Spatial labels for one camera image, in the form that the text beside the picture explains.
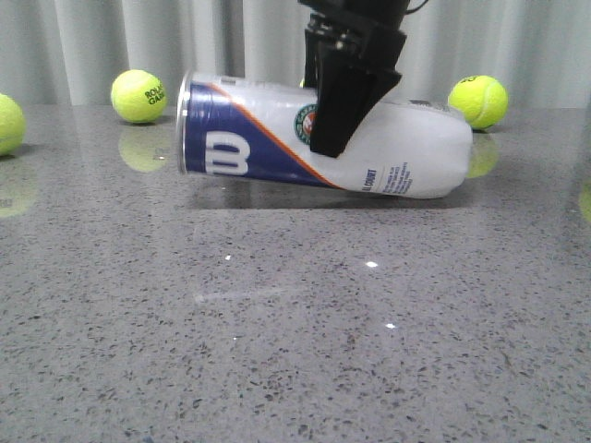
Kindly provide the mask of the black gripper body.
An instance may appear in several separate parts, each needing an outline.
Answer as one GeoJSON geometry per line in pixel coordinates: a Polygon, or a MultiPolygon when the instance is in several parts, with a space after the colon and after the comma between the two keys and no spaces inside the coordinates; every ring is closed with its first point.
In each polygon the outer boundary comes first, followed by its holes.
{"type": "Polygon", "coordinates": [[[369,71],[392,72],[403,50],[400,27],[406,1],[303,1],[311,10],[308,27],[322,48],[369,71]]]}

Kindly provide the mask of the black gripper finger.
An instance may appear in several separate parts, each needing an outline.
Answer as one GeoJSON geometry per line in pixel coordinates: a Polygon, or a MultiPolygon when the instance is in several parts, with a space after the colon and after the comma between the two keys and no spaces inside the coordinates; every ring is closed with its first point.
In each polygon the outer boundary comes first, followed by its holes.
{"type": "Polygon", "coordinates": [[[369,71],[347,63],[335,50],[322,48],[310,149],[327,157],[339,157],[369,111],[400,78],[396,69],[369,71]]]}
{"type": "Polygon", "coordinates": [[[319,85],[319,36],[305,30],[305,71],[303,87],[316,89],[319,85]]]}

